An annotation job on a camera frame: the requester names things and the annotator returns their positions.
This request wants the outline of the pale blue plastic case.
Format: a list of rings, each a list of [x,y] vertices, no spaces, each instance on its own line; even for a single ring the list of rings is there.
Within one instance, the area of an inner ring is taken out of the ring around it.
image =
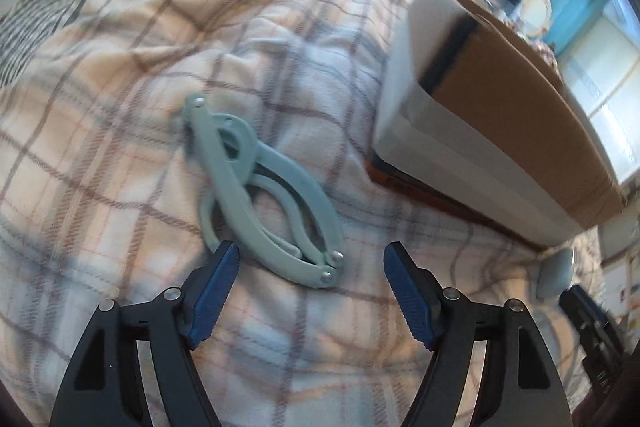
[[[559,296],[572,285],[575,249],[565,247],[544,258],[540,264],[536,285],[536,298],[548,300]]]

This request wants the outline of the light green folding hanger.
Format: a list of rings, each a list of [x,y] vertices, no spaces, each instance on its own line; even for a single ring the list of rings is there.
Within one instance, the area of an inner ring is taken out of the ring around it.
[[[215,113],[201,93],[184,101],[182,118],[209,187],[198,207],[205,245],[216,248],[217,212],[233,237],[265,268],[310,288],[332,288],[345,265],[343,229],[329,197],[296,161],[257,138],[250,124]],[[260,221],[252,196],[264,193],[282,210],[288,236]]]

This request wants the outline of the open cardboard box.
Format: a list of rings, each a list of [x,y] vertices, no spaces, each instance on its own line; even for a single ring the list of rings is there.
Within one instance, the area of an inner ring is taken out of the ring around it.
[[[396,25],[367,169],[378,184],[536,249],[625,205],[560,76],[471,0],[412,0]]]

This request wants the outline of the white sliding wardrobe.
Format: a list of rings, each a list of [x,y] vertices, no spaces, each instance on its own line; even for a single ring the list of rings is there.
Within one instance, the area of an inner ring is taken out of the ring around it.
[[[639,46],[602,16],[560,60],[619,184],[639,173]]]

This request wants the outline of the oval white vanity mirror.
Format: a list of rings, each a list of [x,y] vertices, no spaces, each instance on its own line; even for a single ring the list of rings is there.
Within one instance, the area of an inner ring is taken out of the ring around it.
[[[524,0],[516,13],[516,27],[528,38],[542,37],[551,26],[551,17],[550,0]]]

